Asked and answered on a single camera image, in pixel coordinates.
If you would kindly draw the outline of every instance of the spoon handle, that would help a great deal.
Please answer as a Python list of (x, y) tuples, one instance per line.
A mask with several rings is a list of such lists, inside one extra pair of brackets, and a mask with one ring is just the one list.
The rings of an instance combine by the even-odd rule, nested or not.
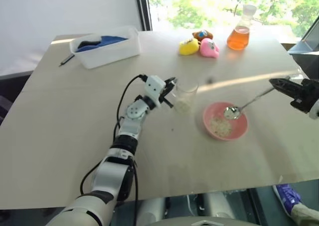
[(240, 107), (241, 110), (244, 109), (247, 105), (249, 105), (249, 104), (255, 102), (256, 100), (260, 99), (260, 97), (262, 97), (262, 96), (268, 94), (269, 92), (271, 92), (271, 91), (273, 91), (273, 90), (274, 90), (274, 87), (271, 87), (271, 88), (265, 90), (263, 93), (257, 95), (254, 99), (252, 99), (251, 101), (249, 101), (246, 105)]

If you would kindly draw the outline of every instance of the orange liquid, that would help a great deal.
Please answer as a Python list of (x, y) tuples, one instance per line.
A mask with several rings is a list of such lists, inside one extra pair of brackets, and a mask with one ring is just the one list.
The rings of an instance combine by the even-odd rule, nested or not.
[(237, 26), (227, 39), (227, 45), (233, 50), (244, 49), (249, 42), (249, 28)]

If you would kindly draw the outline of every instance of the window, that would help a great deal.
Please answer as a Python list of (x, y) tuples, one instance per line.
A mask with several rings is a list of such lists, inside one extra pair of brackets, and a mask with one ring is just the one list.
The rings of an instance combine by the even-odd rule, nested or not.
[(148, 0), (153, 30), (233, 26), (242, 4), (258, 10), (253, 25), (269, 25), (280, 42), (295, 43), (319, 15), (319, 0)]

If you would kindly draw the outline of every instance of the shoe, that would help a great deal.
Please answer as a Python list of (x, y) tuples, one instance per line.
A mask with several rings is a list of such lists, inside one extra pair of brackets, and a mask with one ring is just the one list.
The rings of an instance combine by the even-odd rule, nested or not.
[(274, 192), (286, 214), (291, 217), (293, 207), (301, 203), (300, 195), (290, 185), (273, 185)]

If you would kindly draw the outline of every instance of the table surface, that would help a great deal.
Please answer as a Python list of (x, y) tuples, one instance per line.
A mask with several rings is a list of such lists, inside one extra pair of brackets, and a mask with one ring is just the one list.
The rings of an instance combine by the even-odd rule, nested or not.
[[(269, 78), (298, 72), (262, 28), (251, 32), (244, 51), (227, 48), (228, 33), (214, 31), (220, 57), (212, 59), (178, 55), (178, 43), (189, 32), (141, 32), (139, 56), (92, 70), (76, 58), (58, 67), (70, 53), (62, 39), (78, 36), (57, 37), (0, 127), (0, 209), (72, 202), (82, 177), (111, 145), (120, 96), (140, 73), (193, 76), (200, 85), (191, 114), (163, 105), (147, 117), (136, 152), (140, 199), (319, 178), (319, 122), (292, 108), (279, 92), (246, 108), (249, 130), (237, 141), (216, 141), (203, 129), (202, 112), (210, 103), (243, 105), (270, 86)], [(216, 83), (207, 85), (211, 78)], [(142, 82), (133, 83), (123, 106), (143, 90)]]

